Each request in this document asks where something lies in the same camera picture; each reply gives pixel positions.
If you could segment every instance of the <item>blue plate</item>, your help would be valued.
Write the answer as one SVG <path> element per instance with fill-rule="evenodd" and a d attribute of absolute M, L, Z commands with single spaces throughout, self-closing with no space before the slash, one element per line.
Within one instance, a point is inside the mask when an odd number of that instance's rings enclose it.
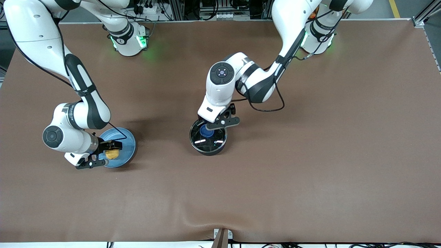
<path fill-rule="evenodd" d="M 133 134 L 125 128 L 118 128 L 118 129 L 127 136 L 127 139 L 118 140 L 123 144 L 123 149 L 120 150 L 120 154 L 117 158 L 109 159 L 109 164 L 105 166 L 107 168 L 116 168 L 123 166 L 133 157 L 133 154 L 135 153 L 136 150 L 136 141 Z M 124 138 L 124 136 L 120 132 L 118 132 L 118 130 L 112 128 L 101 134 L 100 138 L 106 141 L 111 139 Z M 98 155 L 98 158 L 106 159 L 106 154 L 101 153 Z"/>

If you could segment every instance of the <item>gray circular joint cover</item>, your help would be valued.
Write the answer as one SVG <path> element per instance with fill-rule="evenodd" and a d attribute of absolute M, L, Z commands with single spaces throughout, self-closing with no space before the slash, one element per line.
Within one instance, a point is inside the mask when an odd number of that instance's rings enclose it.
<path fill-rule="evenodd" d="M 43 131 L 43 142 L 50 148 L 57 148 L 63 141 L 63 131 L 57 126 L 49 126 Z"/>
<path fill-rule="evenodd" d="M 217 62 L 211 67 L 210 80 L 216 84 L 227 84 L 234 78 L 234 69 L 227 62 Z"/>

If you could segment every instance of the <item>yellow line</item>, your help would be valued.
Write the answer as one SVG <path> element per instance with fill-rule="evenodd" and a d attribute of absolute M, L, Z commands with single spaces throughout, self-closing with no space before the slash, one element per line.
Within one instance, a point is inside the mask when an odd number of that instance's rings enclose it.
<path fill-rule="evenodd" d="M 398 13 L 398 9 L 396 8 L 395 0 L 389 0 L 390 8 L 392 9 L 393 17 L 400 18 L 400 14 Z"/>

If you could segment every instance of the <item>brown table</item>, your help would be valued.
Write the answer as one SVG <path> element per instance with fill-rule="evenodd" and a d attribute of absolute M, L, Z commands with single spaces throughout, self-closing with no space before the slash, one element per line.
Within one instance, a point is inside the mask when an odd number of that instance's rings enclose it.
<path fill-rule="evenodd" d="M 345 21 L 323 55 L 280 81 L 286 108 L 236 104 L 218 156 L 188 140 L 210 66 L 242 51 L 262 67 L 271 22 L 158 24 L 135 57 L 100 25 L 62 25 L 112 111 L 132 163 L 75 170 L 47 148 L 54 108 L 77 101 L 15 53 L 0 90 L 0 241 L 441 242 L 441 77 L 410 21 Z M 276 94 L 262 108 L 278 107 Z"/>

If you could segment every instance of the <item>brown tablecloth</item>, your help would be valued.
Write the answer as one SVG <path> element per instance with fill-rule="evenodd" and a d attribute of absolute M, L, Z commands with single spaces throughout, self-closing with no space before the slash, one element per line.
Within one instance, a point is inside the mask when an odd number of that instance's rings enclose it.
<path fill-rule="evenodd" d="M 285 109 L 236 104 L 242 122 L 214 157 L 188 140 L 208 69 L 238 51 L 266 67 L 281 47 L 271 22 L 158 24 L 135 57 L 100 25 L 61 30 L 138 151 L 79 171 L 47 148 L 54 108 L 78 97 L 15 53 L 0 90 L 1 242 L 200 240 L 219 227 L 248 242 L 441 242 L 441 76 L 410 21 L 342 22 L 325 54 L 280 80 Z"/>

